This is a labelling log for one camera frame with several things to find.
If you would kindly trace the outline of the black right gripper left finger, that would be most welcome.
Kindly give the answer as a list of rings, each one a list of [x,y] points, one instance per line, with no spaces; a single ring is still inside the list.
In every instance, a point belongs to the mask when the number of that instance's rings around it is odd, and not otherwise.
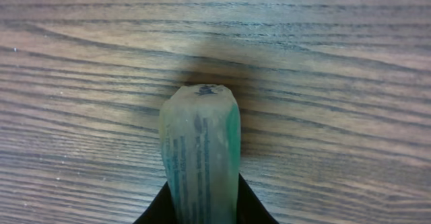
[[[148,208],[133,224],[177,224],[174,205],[166,182]]]

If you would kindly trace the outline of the teal Kleenex tissue pack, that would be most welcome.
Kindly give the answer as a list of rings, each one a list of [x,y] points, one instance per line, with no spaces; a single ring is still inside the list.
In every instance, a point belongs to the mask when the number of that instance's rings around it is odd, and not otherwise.
[[[162,161],[179,223],[235,223],[240,112],[223,85],[182,86],[159,116]]]

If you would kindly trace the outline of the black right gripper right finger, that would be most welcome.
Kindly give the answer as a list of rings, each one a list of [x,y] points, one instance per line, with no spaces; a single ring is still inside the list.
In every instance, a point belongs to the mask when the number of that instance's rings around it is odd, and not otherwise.
[[[246,180],[239,174],[238,200],[236,207],[237,224],[279,224],[257,198]]]

